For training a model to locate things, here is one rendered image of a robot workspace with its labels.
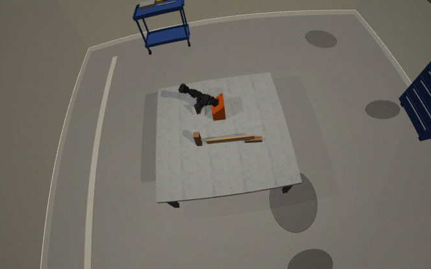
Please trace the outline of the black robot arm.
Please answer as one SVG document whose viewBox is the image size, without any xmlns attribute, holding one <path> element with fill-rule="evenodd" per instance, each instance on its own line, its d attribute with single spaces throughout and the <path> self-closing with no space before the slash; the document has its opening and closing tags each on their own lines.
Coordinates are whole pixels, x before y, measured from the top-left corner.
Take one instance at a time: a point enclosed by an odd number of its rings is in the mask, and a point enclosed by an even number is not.
<svg viewBox="0 0 431 269">
<path fill-rule="evenodd" d="M 185 84 L 181 84 L 179 88 L 179 93 L 189 93 L 193 98 L 199 98 L 201 104 L 203 105 L 213 105 L 214 107 L 219 105 L 219 99 L 215 99 L 208 94 L 202 94 L 201 91 L 196 89 L 189 89 Z"/>
</svg>

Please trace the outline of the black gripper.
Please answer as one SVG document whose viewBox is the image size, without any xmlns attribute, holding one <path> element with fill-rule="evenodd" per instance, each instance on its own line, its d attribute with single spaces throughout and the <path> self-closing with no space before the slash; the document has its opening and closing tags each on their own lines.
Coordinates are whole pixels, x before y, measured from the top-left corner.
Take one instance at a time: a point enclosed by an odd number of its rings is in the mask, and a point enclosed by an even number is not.
<svg viewBox="0 0 431 269">
<path fill-rule="evenodd" d="M 201 100 L 199 98 L 197 98 L 196 104 L 194 105 L 197 114 L 200 114 L 202 108 L 204 107 L 204 105 L 201 104 L 200 102 L 201 102 Z"/>
</svg>

